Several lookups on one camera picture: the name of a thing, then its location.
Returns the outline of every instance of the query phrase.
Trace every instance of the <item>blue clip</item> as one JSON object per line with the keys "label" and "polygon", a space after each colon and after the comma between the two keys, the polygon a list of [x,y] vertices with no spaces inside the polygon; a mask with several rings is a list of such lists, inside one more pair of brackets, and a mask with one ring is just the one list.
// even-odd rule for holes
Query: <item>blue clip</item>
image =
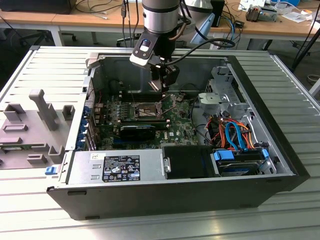
{"label": "blue clip", "polygon": [[219,161],[219,160],[234,160],[235,156],[232,151],[230,150],[218,150],[214,154],[214,160]]}
{"label": "blue clip", "polygon": [[86,128],[82,125],[79,127],[79,133],[83,133],[86,130]]}
{"label": "blue clip", "polygon": [[88,121],[85,119],[81,119],[80,124],[81,125],[87,125]]}
{"label": "blue clip", "polygon": [[45,175],[56,175],[57,168],[55,166],[48,166],[44,172]]}
{"label": "blue clip", "polygon": [[78,148],[83,148],[85,146],[85,142],[84,141],[77,141],[75,143],[75,146]]}
{"label": "blue clip", "polygon": [[269,158],[269,153],[268,153],[268,150],[267,150],[267,149],[262,149],[262,154],[263,154],[263,156],[264,156],[264,159]]}
{"label": "blue clip", "polygon": [[240,130],[239,126],[235,122],[231,121],[225,126],[226,140],[234,147],[234,150],[236,150],[236,151],[238,150],[237,145],[235,145],[230,139],[229,128],[230,128],[231,125],[234,125],[234,127],[235,127],[236,134],[238,136],[238,142],[239,142],[240,148],[243,149],[244,151],[247,151],[248,148],[246,147],[245,142],[242,139],[241,130]]}
{"label": "blue clip", "polygon": [[90,108],[89,108],[88,106],[84,106],[84,107],[83,107],[83,113],[84,113],[85,115],[90,114],[90,112],[91,112],[91,110],[90,110]]}

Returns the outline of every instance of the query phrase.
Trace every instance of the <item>white sticker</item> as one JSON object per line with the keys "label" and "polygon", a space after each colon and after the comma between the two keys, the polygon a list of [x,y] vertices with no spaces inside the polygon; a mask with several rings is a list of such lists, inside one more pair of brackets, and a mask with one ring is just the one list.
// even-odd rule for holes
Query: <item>white sticker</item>
{"label": "white sticker", "polygon": [[104,160],[105,156],[105,153],[91,153],[90,160]]}

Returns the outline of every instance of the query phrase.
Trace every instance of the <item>blue cable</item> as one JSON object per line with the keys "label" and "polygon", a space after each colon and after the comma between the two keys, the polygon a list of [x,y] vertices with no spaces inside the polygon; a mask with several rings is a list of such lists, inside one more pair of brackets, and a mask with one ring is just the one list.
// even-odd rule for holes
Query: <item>blue cable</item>
{"label": "blue cable", "polygon": [[238,136],[238,142],[239,142],[240,148],[243,149],[244,151],[247,151],[248,149],[246,148],[245,142],[242,139],[241,130],[240,130],[239,126],[235,122],[231,121],[225,126],[226,140],[232,145],[232,147],[234,147],[234,150],[238,151],[237,145],[235,145],[234,142],[231,141],[230,136],[229,136],[229,128],[231,127],[231,125],[234,125],[234,127],[235,127],[236,134]]}
{"label": "blue cable", "polygon": [[224,16],[223,18],[227,19],[227,20],[229,21],[230,25],[231,25],[231,30],[232,30],[231,41],[232,41],[232,40],[234,39],[234,36],[235,36],[235,27],[234,27],[234,25],[232,24],[232,21],[231,21],[230,18],[225,17],[225,16]]}

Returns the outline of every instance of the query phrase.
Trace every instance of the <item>wire bundle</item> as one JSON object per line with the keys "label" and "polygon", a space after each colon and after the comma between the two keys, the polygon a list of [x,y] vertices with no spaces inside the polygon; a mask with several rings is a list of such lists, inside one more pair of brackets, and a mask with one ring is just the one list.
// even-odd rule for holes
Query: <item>wire bundle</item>
{"label": "wire bundle", "polygon": [[252,143],[252,138],[251,138],[251,130],[246,127],[243,123],[236,121],[232,118],[221,118],[219,121],[219,126],[218,126],[218,130],[219,132],[211,139],[210,143],[216,147],[220,147],[220,148],[226,148],[228,150],[237,150],[235,149],[234,146],[236,146],[235,144],[235,138],[238,138],[238,141],[240,141],[237,133],[235,132],[233,134],[233,137],[231,138],[231,141],[226,140],[229,134],[226,132],[226,125],[228,123],[235,123],[241,130],[241,136],[242,138],[245,140],[246,143],[246,147],[248,149],[254,149],[254,144]]}

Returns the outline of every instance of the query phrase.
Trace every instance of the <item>side panel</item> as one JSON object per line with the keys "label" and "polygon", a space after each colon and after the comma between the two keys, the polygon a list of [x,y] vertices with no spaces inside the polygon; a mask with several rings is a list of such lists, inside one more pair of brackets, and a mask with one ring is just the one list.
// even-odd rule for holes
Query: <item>side panel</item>
{"label": "side panel", "polygon": [[122,187],[54,189],[47,193],[75,220],[254,208],[296,176]]}
{"label": "side panel", "polygon": [[295,150],[285,137],[284,133],[280,129],[275,118],[270,113],[266,104],[261,99],[259,93],[250,81],[240,63],[238,62],[237,58],[235,56],[228,56],[228,60],[230,61],[233,70],[236,72],[236,74],[234,75],[238,77],[239,83],[242,85],[242,88],[248,95],[248,101],[250,101],[250,104],[255,107],[267,131],[271,135],[272,139],[280,150],[285,161],[290,166],[291,170],[298,175],[296,181],[292,181],[285,189],[285,191],[291,191],[305,182],[307,179],[309,179],[310,175],[307,172],[305,166],[302,164],[298,155],[295,153]]}

